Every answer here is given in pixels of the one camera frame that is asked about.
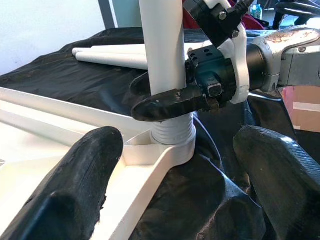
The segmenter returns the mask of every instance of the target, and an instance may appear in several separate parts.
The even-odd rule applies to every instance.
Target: black tarp
[[[187,43],[207,39],[200,30],[185,30],[184,37]],[[141,28],[105,30],[0,76],[0,87],[130,115],[140,99],[129,84],[145,71],[78,62],[72,49],[143,42]],[[167,173],[130,239],[276,240],[233,149],[233,137],[245,125],[295,138],[284,104],[276,99],[267,118],[261,105],[268,100],[256,96],[215,114],[199,112],[194,157]]]

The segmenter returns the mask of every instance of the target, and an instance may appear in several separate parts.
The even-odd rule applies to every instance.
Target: worn rubber pad
[[[260,204],[280,240],[320,239],[320,165],[295,141],[257,126],[233,140]]]
[[[87,133],[43,179],[0,240],[90,239],[123,145],[116,128]]]

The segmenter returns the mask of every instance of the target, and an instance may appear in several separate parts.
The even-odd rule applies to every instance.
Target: red object
[[[235,3],[232,0],[228,0],[230,5],[233,7]],[[242,23],[247,30],[264,30],[264,27],[255,20],[252,16],[246,14],[242,18]],[[199,25],[188,13],[187,10],[183,9],[183,26],[185,29],[199,29]]]

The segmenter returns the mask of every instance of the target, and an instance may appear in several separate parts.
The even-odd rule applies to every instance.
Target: black wrinkled fabric
[[[186,42],[207,39],[200,30],[185,30],[184,37]],[[130,115],[140,98],[129,92],[129,84],[145,71],[78,62],[72,49],[143,42],[141,28],[105,30],[0,76],[0,87]],[[253,115],[251,108],[245,102],[214,115],[198,113],[194,157],[167,173],[131,240],[277,239],[233,149],[239,129],[254,125],[261,114],[253,109]],[[274,117],[285,116],[275,112]]]

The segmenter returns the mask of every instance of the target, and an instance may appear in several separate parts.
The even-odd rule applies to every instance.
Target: screw
[[[219,19],[220,20],[225,20],[227,18],[227,13],[225,11],[219,12]]]
[[[307,49],[306,49],[305,46],[302,46],[302,47],[299,47],[298,50],[299,50],[300,53],[304,53]]]
[[[234,30],[233,33],[232,33],[232,38],[237,38],[239,36],[239,32]]]

